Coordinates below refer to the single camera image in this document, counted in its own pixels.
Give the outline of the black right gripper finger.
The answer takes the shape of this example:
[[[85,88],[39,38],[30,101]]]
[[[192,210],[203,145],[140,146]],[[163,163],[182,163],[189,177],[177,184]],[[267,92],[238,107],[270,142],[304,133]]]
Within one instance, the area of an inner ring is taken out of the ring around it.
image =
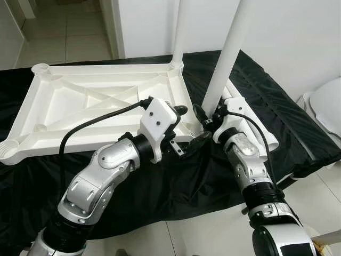
[[[206,129],[209,124],[209,117],[207,117],[205,111],[202,109],[201,105],[194,104],[193,105],[194,115],[197,118],[198,122],[202,129]]]

